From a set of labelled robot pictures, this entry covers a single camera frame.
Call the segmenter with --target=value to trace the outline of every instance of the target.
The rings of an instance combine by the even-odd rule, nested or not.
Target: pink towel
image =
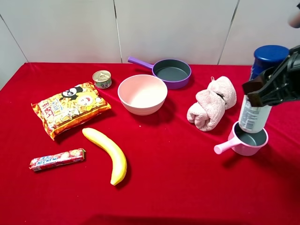
[[[231,81],[222,76],[211,82],[206,90],[196,94],[196,100],[187,112],[187,120],[201,131],[210,131],[222,119],[225,110],[236,103],[236,92]]]

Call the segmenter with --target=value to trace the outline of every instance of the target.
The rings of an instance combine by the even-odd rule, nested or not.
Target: red table
[[[248,66],[192,65],[193,79],[169,90],[162,108],[149,116],[130,114],[117,87],[125,78],[150,74],[132,64],[24,64],[0,91],[0,224],[300,224],[300,103],[271,111],[270,141],[252,157],[232,150],[217,155],[237,121],[241,85]],[[77,84],[98,70],[112,73],[112,87],[101,96],[112,109],[52,141],[30,104]],[[186,119],[195,94],[210,77],[227,76],[238,101],[210,132]],[[110,184],[109,156],[81,133],[98,129],[124,151],[128,170],[117,187]],[[33,158],[85,148],[86,160],[35,173]]]

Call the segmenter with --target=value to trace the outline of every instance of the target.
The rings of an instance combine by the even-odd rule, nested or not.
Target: candy wrapper
[[[52,168],[58,165],[80,162],[84,160],[84,153],[84,149],[75,149],[52,156],[34,158],[30,162],[29,168],[33,171],[39,171]]]
[[[79,84],[39,103],[31,104],[54,140],[63,131],[85,123],[111,106],[99,96],[91,82]]]

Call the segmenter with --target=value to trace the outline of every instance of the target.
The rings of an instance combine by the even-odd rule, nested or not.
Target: banana
[[[116,185],[120,183],[124,179],[127,170],[127,162],[122,150],[115,142],[95,129],[84,128],[82,129],[82,133],[87,139],[104,149],[109,154],[112,158],[111,184]]]

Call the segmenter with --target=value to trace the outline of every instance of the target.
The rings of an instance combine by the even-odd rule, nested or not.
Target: blue cap
[[[268,63],[280,63],[289,54],[289,49],[280,45],[265,45],[254,52],[254,57]]]

